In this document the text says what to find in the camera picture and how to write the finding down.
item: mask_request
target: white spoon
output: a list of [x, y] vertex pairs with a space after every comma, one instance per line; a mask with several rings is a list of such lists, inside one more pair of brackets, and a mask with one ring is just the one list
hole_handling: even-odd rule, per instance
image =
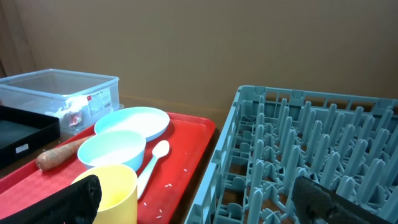
[[166, 156], [169, 153], [170, 144], [168, 141], [163, 140], [157, 143], [155, 148], [152, 150], [152, 159], [149, 161], [147, 167], [142, 171], [141, 175], [138, 177], [137, 185], [137, 196], [138, 199], [141, 198], [142, 193], [145, 191], [145, 187], [148, 184], [148, 180], [152, 171], [155, 168], [156, 162], [161, 157]]

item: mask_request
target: plastic storage container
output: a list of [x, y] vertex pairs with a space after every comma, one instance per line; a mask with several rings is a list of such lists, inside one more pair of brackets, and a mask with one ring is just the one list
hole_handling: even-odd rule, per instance
[[393, 99], [239, 87], [185, 223], [298, 223], [300, 175], [398, 223], [397, 109]]
[[48, 69], [0, 79], [4, 106], [55, 116], [77, 134], [119, 109], [118, 77]]

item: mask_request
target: label on container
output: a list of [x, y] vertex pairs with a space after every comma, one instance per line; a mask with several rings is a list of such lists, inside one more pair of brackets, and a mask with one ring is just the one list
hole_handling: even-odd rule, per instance
[[28, 148], [29, 148], [29, 145], [26, 143], [26, 144], [24, 144], [24, 145], [21, 145], [21, 146], [19, 146], [19, 147], [16, 147], [16, 148], [15, 148], [15, 152], [16, 152], [16, 153], [20, 153], [20, 152], [25, 151], [25, 150], [28, 149]]
[[94, 116], [106, 108], [112, 106], [111, 91], [109, 88], [92, 93], [87, 96], [90, 116]]

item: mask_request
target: blue dish rack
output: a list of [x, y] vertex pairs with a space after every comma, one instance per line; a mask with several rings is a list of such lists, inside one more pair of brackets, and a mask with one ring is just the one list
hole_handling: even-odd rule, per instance
[[301, 175], [398, 223], [397, 109], [393, 99], [239, 87], [185, 223], [298, 223], [290, 194]]

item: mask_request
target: blue bowl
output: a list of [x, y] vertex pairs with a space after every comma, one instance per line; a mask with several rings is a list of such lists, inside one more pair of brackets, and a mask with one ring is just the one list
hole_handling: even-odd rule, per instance
[[147, 141], [165, 132], [170, 123], [168, 114], [150, 107], [133, 107], [115, 111], [101, 118], [94, 126], [96, 134], [118, 130], [135, 131]]
[[137, 171], [144, 160], [146, 139], [134, 131], [111, 131], [85, 141], [77, 157], [87, 169], [110, 164], [125, 164]]

